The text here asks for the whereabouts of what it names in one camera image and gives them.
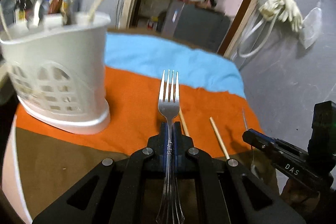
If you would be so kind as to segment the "steel fork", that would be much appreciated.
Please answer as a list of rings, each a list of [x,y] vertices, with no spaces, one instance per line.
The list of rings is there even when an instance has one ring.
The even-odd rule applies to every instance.
[[[179,76],[175,71],[163,71],[159,89],[158,110],[167,121],[167,145],[164,157],[165,179],[157,223],[184,223],[175,177],[173,119],[179,114]]]

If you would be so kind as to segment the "white plastic utensil caddy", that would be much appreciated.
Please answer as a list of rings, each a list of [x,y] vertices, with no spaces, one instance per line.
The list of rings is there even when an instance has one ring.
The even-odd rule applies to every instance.
[[[105,98],[105,44],[110,16],[90,22],[78,12],[65,26],[59,14],[42,25],[12,24],[1,32],[1,50],[11,82],[25,111],[61,130],[82,135],[101,132],[110,121]]]

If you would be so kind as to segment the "striped blue orange brown towel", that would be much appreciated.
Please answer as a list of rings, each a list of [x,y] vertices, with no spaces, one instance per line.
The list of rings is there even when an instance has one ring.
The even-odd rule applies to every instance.
[[[158,111],[164,69],[179,73],[180,104],[194,144],[214,158],[223,151],[210,123],[213,117],[228,153],[278,190],[276,171],[243,142],[246,127],[260,130],[236,65],[213,53],[157,36],[108,33],[105,44],[105,98],[110,122],[94,135],[65,132],[19,106],[5,152],[2,189],[25,223],[33,219],[100,160],[121,160],[145,146],[164,121]]]

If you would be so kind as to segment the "hanging clear plastic bag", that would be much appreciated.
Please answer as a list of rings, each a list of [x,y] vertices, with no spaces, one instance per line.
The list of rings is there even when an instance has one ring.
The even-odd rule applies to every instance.
[[[299,42],[307,50],[319,38],[322,32],[321,0],[317,1],[307,16],[303,19],[302,28],[299,31]]]

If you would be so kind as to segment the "grey small fridge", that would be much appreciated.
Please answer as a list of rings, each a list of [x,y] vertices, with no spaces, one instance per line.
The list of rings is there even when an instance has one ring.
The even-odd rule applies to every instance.
[[[230,25],[230,18],[221,12],[173,0],[161,33],[217,52]]]

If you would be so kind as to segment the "cream rubber gloves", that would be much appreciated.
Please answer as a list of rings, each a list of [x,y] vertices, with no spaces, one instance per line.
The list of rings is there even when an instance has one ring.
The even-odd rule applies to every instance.
[[[294,32],[302,28],[302,14],[294,0],[267,0],[260,6],[259,12],[266,21],[288,21]]]

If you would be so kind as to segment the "orange spice bag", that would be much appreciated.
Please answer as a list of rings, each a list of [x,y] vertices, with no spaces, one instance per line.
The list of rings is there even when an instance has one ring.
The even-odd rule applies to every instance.
[[[49,14],[57,14],[60,12],[63,0],[52,0],[50,3]]]

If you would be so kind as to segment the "dark soy sauce bottle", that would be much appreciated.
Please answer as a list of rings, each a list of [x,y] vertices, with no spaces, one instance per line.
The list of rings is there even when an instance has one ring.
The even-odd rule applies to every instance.
[[[28,20],[33,8],[31,0],[16,0],[13,16],[14,23]]]

